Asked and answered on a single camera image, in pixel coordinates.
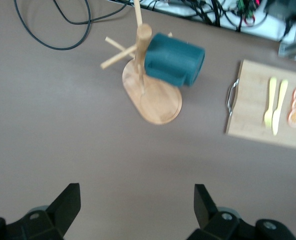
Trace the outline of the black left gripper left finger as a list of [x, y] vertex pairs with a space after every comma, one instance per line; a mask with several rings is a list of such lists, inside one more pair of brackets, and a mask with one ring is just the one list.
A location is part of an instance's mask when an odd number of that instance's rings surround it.
[[0, 217], [0, 240], [62, 240], [80, 209], [80, 184], [71, 183], [45, 209], [36, 208], [10, 224]]

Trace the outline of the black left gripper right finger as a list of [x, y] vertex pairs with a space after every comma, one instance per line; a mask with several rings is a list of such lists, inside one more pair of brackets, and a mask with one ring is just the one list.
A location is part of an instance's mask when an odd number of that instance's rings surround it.
[[205, 185], [194, 186], [194, 212], [199, 224], [189, 240], [295, 240], [295, 235], [281, 222], [260, 219], [254, 226], [229, 210], [215, 205]]

